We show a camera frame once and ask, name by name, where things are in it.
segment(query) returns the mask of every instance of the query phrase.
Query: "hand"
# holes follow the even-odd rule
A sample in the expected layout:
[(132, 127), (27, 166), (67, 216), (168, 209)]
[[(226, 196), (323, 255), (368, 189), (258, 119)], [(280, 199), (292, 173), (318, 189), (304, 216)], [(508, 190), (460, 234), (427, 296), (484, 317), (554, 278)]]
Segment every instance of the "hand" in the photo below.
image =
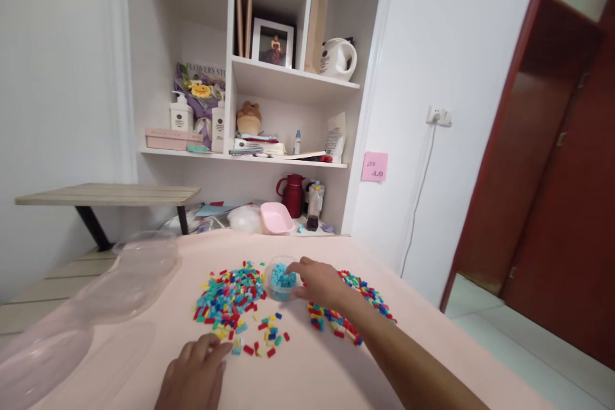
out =
[(291, 263), (286, 268), (286, 273), (290, 272), (298, 273), (307, 283), (306, 287), (295, 287), (291, 296), (313, 301), (323, 308), (340, 311), (354, 292), (333, 266), (313, 261), (307, 256), (303, 256), (298, 263)]
[(213, 333), (187, 343), (167, 367), (154, 410), (216, 410), (226, 369), (222, 359), (232, 348)]

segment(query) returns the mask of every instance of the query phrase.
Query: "stuffed toy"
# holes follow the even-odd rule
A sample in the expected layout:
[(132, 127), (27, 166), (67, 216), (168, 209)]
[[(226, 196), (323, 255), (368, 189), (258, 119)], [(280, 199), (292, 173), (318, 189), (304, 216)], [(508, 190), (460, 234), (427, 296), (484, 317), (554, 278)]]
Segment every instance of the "stuffed toy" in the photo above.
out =
[(261, 131), (261, 112), (257, 104), (245, 101), (242, 109), (237, 113), (237, 130), (242, 135), (256, 136)]

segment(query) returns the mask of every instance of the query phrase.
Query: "white jug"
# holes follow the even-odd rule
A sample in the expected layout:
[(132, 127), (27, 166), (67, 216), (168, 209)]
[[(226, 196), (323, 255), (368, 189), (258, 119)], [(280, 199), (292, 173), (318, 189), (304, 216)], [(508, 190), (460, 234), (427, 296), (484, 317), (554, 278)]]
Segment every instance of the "white jug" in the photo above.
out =
[(357, 51), (348, 40), (332, 38), (322, 47), (320, 59), (320, 75), (350, 81), (357, 67)]

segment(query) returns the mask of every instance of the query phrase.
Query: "pink bowl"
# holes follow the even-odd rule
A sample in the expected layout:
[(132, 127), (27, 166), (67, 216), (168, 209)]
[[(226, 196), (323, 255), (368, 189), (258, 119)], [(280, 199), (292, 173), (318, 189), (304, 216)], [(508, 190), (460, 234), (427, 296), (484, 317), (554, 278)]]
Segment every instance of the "pink bowl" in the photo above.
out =
[(289, 235), (295, 228), (295, 223), (288, 210), (279, 202), (262, 204), (261, 216), (265, 230), (269, 235)]

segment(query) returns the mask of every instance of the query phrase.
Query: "picture frame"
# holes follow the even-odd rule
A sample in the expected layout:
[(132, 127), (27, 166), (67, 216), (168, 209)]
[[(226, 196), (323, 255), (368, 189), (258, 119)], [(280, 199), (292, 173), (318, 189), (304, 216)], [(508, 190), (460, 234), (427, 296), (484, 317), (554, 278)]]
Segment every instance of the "picture frame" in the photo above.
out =
[(252, 59), (272, 65), (293, 68), (295, 28), (277, 22), (254, 18)]

